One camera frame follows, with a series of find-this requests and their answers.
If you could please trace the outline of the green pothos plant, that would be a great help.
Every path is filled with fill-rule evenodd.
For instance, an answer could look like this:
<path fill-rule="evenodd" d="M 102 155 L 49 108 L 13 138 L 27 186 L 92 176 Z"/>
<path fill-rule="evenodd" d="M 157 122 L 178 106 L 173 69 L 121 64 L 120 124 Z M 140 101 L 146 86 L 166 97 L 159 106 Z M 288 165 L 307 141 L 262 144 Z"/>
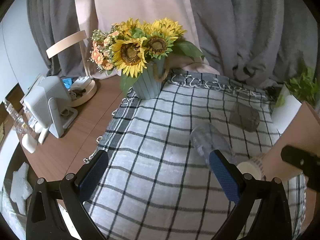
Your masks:
<path fill-rule="evenodd" d="M 300 103 L 306 101 L 312 107 L 315 107 L 317 94 L 319 93 L 319 83 L 314 77 L 314 70 L 304 61 L 302 51 L 298 51 L 293 66 L 293 70 L 289 69 L 287 71 L 283 88 L 286 88 L 289 95 L 294 96 Z"/>

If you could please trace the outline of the white earbuds case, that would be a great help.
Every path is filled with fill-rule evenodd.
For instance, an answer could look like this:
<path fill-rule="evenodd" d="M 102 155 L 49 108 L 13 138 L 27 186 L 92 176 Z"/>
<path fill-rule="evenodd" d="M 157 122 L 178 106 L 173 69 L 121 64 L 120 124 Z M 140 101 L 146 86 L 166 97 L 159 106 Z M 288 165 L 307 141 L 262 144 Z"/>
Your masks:
<path fill-rule="evenodd" d="M 34 153 L 37 147 L 37 140 L 31 134 L 24 134 L 21 140 L 22 146 L 29 152 Z"/>

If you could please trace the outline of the white plant pot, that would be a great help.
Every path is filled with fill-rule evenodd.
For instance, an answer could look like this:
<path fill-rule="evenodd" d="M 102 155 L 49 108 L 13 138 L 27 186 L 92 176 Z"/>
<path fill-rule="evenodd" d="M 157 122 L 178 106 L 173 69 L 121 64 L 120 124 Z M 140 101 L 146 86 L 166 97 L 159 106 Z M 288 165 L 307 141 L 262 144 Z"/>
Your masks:
<path fill-rule="evenodd" d="M 302 103 L 283 85 L 271 114 L 271 120 L 280 134 L 283 134 L 299 111 Z"/>

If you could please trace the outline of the pink plastic cup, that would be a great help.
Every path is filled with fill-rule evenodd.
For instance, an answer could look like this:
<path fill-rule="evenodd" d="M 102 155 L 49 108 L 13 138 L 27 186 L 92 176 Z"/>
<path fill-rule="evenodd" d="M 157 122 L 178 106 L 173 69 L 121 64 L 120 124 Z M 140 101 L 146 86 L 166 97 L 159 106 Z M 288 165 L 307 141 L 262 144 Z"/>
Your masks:
<path fill-rule="evenodd" d="M 285 182 L 301 174 L 301 170 L 282 161 L 281 150 L 290 145 L 319 155 L 319 117 L 307 103 L 302 103 L 296 116 L 275 145 L 263 157 L 263 174 L 267 181 L 278 177 Z"/>

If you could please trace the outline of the blue-green ribbed vase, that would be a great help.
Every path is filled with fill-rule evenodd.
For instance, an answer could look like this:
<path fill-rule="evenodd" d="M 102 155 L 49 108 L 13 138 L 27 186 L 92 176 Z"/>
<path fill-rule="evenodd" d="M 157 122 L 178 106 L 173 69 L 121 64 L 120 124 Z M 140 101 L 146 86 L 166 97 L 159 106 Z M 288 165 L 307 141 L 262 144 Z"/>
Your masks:
<path fill-rule="evenodd" d="M 147 64 L 137 81 L 133 84 L 136 95 L 143 100 L 156 98 L 161 91 L 161 81 L 157 81 L 163 76 L 165 70 L 165 59 L 153 59 Z"/>

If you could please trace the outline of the grey curtain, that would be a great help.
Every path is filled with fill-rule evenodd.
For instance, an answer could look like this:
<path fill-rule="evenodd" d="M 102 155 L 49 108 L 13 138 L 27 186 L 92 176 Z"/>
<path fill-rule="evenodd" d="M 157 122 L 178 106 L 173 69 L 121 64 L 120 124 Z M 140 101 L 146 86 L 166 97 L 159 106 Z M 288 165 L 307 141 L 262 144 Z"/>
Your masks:
<path fill-rule="evenodd" d="M 80 69 L 77 46 L 52 59 L 46 54 L 50 46 L 82 30 L 75 0 L 28 0 L 28 20 L 49 74 L 67 76 Z M 215 61 L 224 76 L 254 87 L 284 82 L 299 50 L 318 72 L 319 28 L 303 0 L 221 0 L 213 21 L 212 30 L 204 30 L 209 35 L 204 42 L 207 49 L 215 47 Z"/>

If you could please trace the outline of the checkered tablecloth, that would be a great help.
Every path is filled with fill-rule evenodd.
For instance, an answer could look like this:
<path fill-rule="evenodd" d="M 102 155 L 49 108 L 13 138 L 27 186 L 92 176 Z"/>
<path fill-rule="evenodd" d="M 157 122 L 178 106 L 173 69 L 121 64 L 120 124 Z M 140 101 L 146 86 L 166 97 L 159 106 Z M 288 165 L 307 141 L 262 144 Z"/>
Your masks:
<path fill-rule="evenodd" d="M 256 109 L 248 132 L 229 122 L 236 102 Z M 190 142 L 210 122 L 241 161 L 278 140 L 267 92 L 225 76 L 173 70 L 154 99 L 130 90 L 114 112 L 99 149 L 109 165 L 84 206 L 108 239 L 211 239 L 233 203 Z"/>

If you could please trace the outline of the pink curtain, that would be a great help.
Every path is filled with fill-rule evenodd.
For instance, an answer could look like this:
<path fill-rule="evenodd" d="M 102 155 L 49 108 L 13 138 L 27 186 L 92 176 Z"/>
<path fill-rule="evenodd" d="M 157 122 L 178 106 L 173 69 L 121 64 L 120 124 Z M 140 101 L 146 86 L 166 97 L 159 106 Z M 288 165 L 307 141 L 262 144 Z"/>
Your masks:
<path fill-rule="evenodd" d="M 170 53 L 165 63 L 170 68 L 220 74 L 221 67 L 215 61 L 215 47 L 206 48 L 209 37 L 205 29 L 212 30 L 211 23 L 221 0 L 75 0 L 76 14 L 82 30 L 91 34 L 94 29 L 109 30 L 111 24 L 138 18 L 153 22 L 160 18 L 177 21 L 187 30 L 186 39 L 201 49 L 204 59 Z"/>

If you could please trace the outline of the star-shaped grey pillow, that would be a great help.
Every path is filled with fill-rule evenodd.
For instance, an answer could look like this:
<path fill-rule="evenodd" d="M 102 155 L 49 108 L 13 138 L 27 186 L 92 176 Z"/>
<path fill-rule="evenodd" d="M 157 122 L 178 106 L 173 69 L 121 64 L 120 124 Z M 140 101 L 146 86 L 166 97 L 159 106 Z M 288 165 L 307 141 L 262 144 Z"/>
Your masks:
<path fill-rule="evenodd" d="M 10 198 L 16 203 L 22 215 L 27 214 L 27 199 L 31 196 L 33 188 L 27 181 L 29 165 L 24 162 L 17 171 L 13 172 Z"/>

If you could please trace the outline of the grey glass tumbler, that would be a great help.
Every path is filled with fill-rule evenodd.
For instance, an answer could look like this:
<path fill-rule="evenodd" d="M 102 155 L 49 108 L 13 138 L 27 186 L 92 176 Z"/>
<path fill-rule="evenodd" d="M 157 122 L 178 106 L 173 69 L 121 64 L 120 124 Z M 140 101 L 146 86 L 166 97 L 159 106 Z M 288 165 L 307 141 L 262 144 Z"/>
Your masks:
<path fill-rule="evenodd" d="M 243 130 L 254 132 L 259 126 L 260 115 L 256 109 L 236 102 L 232 108 L 229 122 Z"/>

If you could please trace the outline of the checkered paper cup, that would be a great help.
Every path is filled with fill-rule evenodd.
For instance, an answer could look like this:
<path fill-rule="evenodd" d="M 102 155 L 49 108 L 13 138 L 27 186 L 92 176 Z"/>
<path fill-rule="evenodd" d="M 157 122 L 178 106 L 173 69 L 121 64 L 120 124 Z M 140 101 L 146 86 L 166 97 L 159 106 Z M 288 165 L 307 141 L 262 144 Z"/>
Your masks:
<path fill-rule="evenodd" d="M 263 158 L 265 154 L 260 153 L 247 161 L 243 161 L 237 165 L 238 170 L 242 173 L 251 174 L 256 180 L 263 180 Z"/>

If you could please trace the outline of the white desktop device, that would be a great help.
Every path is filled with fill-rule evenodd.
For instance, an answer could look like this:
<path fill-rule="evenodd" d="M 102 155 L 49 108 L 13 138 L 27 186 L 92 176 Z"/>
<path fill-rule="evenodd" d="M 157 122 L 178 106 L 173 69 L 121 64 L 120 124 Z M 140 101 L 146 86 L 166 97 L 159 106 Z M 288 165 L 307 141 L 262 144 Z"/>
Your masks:
<path fill-rule="evenodd" d="M 64 135 L 78 115 L 71 97 L 58 76 L 48 76 L 34 85 L 23 100 L 37 122 L 56 138 Z"/>

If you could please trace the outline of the sunflower bouquet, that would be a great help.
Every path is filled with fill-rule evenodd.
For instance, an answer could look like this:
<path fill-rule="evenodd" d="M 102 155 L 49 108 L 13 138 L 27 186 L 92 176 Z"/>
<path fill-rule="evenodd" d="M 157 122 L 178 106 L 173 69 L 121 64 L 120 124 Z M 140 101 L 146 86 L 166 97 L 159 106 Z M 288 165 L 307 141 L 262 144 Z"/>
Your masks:
<path fill-rule="evenodd" d="M 193 61 L 204 59 L 202 51 L 184 38 L 185 33 L 186 30 L 170 18 L 152 23 L 129 18 L 113 24 L 109 32 L 93 31 L 89 59 L 100 71 L 108 74 L 117 71 L 120 88 L 127 94 L 153 59 L 166 59 L 170 55 L 186 56 Z M 165 63 L 163 76 L 155 79 L 163 82 L 169 72 L 170 67 Z"/>

